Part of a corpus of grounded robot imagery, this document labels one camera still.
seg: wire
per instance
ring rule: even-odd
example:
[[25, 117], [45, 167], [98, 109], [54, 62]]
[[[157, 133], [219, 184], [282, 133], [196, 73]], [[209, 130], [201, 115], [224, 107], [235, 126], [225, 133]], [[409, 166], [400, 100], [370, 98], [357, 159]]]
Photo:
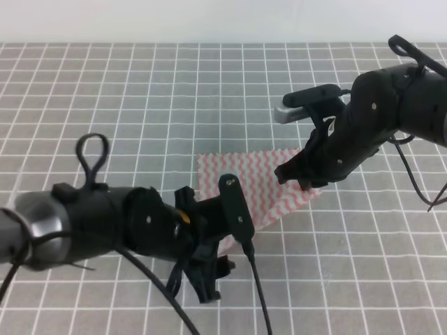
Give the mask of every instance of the wire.
[[[124, 258], [126, 258], [130, 263], [135, 265], [142, 273], [144, 273], [146, 275], [146, 277], [155, 285], [155, 287], [160, 290], [161, 294], [169, 301], [169, 303], [174, 308], [174, 310], [177, 312], [179, 317], [182, 319], [182, 321], [184, 322], [186, 327], [188, 327], [189, 331], [193, 335], [200, 335], [200, 333], [196, 329], [196, 326], [194, 326], [191, 319], [183, 311], [183, 309], [179, 305], [179, 303], [169, 294], [169, 292], [164, 287], [163, 283], [141, 261], [139, 261], [139, 259], [137, 259], [131, 253], [129, 253], [125, 248], [118, 246], [118, 245], [112, 243], [111, 241], [108, 241], [108, 240], [106, 240], [100, 236], [94, 235], [94, 234], [76, 233], [76, 232], [52, 232], [45, 236], [31, 240], [31, 245], [38, 246], [38, 245], [43, 244], [51, 239], [56, 239], [56, 238], [60, 238], [60, 237], [69, 238], [69, 237], [73, 237], [73, 236], [77, 236], [77, 235], [81, 236], [81, 237], [87, 237], [87, 238], [93, 239], [95, 242], [98, 242], [99, 244], [102, 244], [104, 246], [107, 246], [108, 248], [113, 249], [114, 251], [116, 251], [117, 253], [122, 255]], [[10, 282], [12, 281], [15, 273], [17, 272], [20, 265], [24, 264], [24, 259], [26, 258], [27, 250], [28, 250], [28, 245], [26, 244], [18, 254], [20, 256], [20, 258], [18, 256], [16, 257], [17, 261], [14, 262], [10, 271], [6, 275], [5, 280], [1, 284], [0, 304], [3, 300], [6, 290], [8, 289], [8, 286], [10, 285]]]
[[407, 137], [407, 138], [404, 138], [403, 140], [396, 140], [396, 138], [390, 138], [390, 139], [388, 139], [388, 141], [387, 142], [389, 142], [389, 143], [391, 143], [391, 144], [393, 144], [393, 145], [403, 145], [403, 144], [408, 144], [408, 143], [410, 143], [412, 140], [414, 140], [415, 139], [415, 135], [410, 135], [409, 137]]
[[[391, 136], [391, 141], [396, 142], [396, 137], [393, 135]], [[396, 150], [400, 156], [400, 158], [402, 159], [402, 162], [405, 166], [406, 171], [408, 172], [408, 176], [410, 177], [410, 181], [411, 184], [413, 184], [414, 190], [416, 191], [416, 194], [419, 196], [419, 198], [425, 203], [428, 204], [428, 210], [430, 211], [434, 206], [438, 206], [440, 204], [443, 204], [445, 202], [447, 202], [447, 197], [440, 199], [441, 195], [447, 190], [447, 184], [444, 185], [444, 187], [439, 191], [439, 193], [437, 194], [437, 196], [435, 197], [435, 199], [433, 201], [428, 200], [420, 191], [418, 183], [416, 182], [416, 180], [414, 179], [413, 176], [413, 172], [411, 171], [410, 165], [408, 164], [408, 161], [405, 158], [404, 153], [402, 152], [402, 150], [400, 149], [400, 145], [399, 144], [394, 144], [396, 147]]]
[[267, 304], [265, 303], [263, 288], [261, 286], [261, 280], [259, 279], [258, 270], [256, 268], [256, 262], [254, 260], [254, 247], [251, 241], [243, 243], [242, 249], [244, 250], [244, 254], [248, 258], [251, 270], [253, 271], [254, 280], [256, 282], [256, 288], [258, 290], [259, 300], [261, 301], [261, 306], [263, 308], [265, 326], [267, 327], [267, 334], [273, 335], [272, 325], [270, 323], [270, 317], [268, 316]]
[[3, 283], [0, 286], [0, 305], [20, 265], [22, 265], [25, 259], [27, 258], [27, 253], [28, 253], [28, 244], [25, 244], [23, 248], [20, 249], [15, 259], [13, 260], [13, 266], [9, 269], [5, 279], [3, 280]]

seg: yellow component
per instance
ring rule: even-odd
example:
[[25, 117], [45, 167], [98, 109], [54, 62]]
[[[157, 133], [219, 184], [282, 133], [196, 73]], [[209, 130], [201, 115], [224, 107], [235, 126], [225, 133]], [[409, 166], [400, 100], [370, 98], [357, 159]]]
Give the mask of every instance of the yellow component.
[[191, 223], [191, 220], [189, 220], [189, 216], [187, 216], [187, 214], [184, 211], [180, 211], [179, 209], [177, 211], [179, 212], [180, 216], [182, 217], [182, 219], [185, 223], [188, 223], [188, 224]]

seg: grid mat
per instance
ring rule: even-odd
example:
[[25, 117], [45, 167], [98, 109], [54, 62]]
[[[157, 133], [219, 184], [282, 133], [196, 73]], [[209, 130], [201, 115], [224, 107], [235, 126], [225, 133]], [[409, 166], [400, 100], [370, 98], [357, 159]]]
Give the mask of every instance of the grid mat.
[[[445, 63], [447, 44], [418, 47]], [[277, 125], [290, 91], [406, 61], [385, 43], [0, 44], [0, 201], [13, 190], [83, 183], [77, 138], [111, 140], [101, 173], [113, 186], [154, 186], [166, 202], [197, 187], [194, 154], [302, 147], [309, 120]], [[403, 147], [423, 192], [446, 179], [447, 150]], [[89, 142], [86, 155], [97, 158]], [[447, 334], [447, 207], [426, 213], [395, 148], [255, 238], [275, 334]], [[178, 300], [201, 334], [265, 334], [247, 261], [219, 281], [222, 300]], [[170, 264], [142, 258], [163, 280]], [[0, 309], [0, 334], [188, 334], [161, 295], [115, 254], [96, 271], [21, 269]], [[8, 266], [0, 267], [0, 278]]]

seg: white wall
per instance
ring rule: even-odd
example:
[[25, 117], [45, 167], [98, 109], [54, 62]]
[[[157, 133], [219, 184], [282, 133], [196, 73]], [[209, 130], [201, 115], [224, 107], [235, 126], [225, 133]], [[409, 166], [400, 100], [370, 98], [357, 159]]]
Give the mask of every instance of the white wall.
[[440, 0], [2, 0], [0, 40], [445, 41], [446, 13]]

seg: zigzag patterned cloth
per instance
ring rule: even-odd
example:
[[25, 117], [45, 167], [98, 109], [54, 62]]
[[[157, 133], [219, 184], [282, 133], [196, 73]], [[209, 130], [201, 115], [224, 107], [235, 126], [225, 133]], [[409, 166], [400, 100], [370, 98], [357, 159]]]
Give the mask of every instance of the zigzag patterned cloth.
[[[299, 151], [278, 149], [246, 154], [199, 154], [200, 199], [218, 196], [219, 176], [232, 172], [239, 177], [255, 230], [259, 231], [320, 194], [314, 189], [301, 191], [297, 181], [278, 184], [274, 169]], [[226, 237], [219, 244], [219, 254], [225, 253], [234, 243], [233, 237]]]

